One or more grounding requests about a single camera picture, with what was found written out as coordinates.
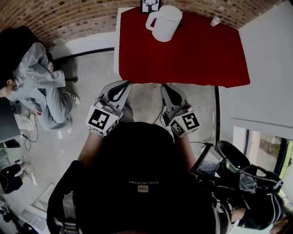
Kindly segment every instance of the cable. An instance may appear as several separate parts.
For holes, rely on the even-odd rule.
[[[24,157],[23,157],[23,156],[21,156],[20,159],[16,160],[14,163],[10,163],[10,164],[4,165],[4,166],[0,166],[0,168],[5,167],[5,166],[10,166],[11,164],[16,164],[16,163],[18,163],[18,162],[20,162],[20,161],[21,161],[21,162],[24,161]]]
[[[218,186],[218,187],[221,187],[221,188],[228,188],[228,189],[235,190],[235,189],[233,189],[233,188],[229,188],[229,187],[226,187],[226,186]]]
[[[30,151],[31,150],[32,143],[36,143],[38,141],[38,126],[37,126],[37,121],[36,121],[36,115],[35,115],[35,124],[36,124],[36,129],[37,129],[37,139],[35,141],[32,141],[25,134],[22,134],[22,136],[25,138],[24,147],[26,148],[27,151]],[[29,149],[27,149],[27,145],[26,145],[27,140],[29,141]]]
[[[206,143],[204,143],[204,142],[198,142],[198,141],[191,141],[191,143],[206,144]]]
[[[156,118],[156,120],[154,121],[154,123],[153,124],[155,124],[156,123],[156,121],[160,118],[160,122],[161,122],[161,124],[163,125],[163,128],[165,128],[166,130],[168,130],[169,132],[171,132],[172,133],[172,131],[171,130],[169,130],[166,126],[165,126],[165,124],[163,124],[163,122],[162,122],[162,116],[163,116],[163,110],[164,110],[164,105],[163,105],[163,107],[162,107],[162,110],[160,111],[160,113],[159,113],[159,115],[158,115],[158,117]]]
[[[157,121],[157,119],[159,119],[159,117],[160,117],[161,113],[163,112],[163,109],[164,109],[164,106],[163,106],[163,108],[162,108],[161,112],[159,113],[158,117],[156,118],[155,122]]]

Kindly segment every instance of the gray jacket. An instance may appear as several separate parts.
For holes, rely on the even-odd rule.
[[[31,110],[38,107],[44,111],[47,106],[46,97],[38,89],[65,87],[63,71],[50,73],[48,64],[45,48],[41,43],[34,43],[13,72],[19,84],[8,99],[19,100]]]

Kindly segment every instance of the white pitcher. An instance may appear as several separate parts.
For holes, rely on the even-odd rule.
[[[168,42],[172,39],[180,21],[182,12],[171,5],[165,5],[159,11],[149,14],[146,21],[146,28],[152,31],[152,35],[160,42]]]

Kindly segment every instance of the hand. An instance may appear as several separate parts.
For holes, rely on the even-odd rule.
[[[54,65],[53,65],[52,62],[49,62],[49,63],[48,63],[48,71],[49,71],[50,73],[54,71]]]
[[[42,112],[40,111],[39,108],[36,108],[33,112],[35,113],[36,116],[42,115]]]

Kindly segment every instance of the brick wall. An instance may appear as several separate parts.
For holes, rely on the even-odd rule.
[[[218,16],[240,28],[284,0],[163,0],[182,11]],[[95,33],[112,32],[119,7],[139,0],[1,0],[0,30],[28,26],[48,47]]]

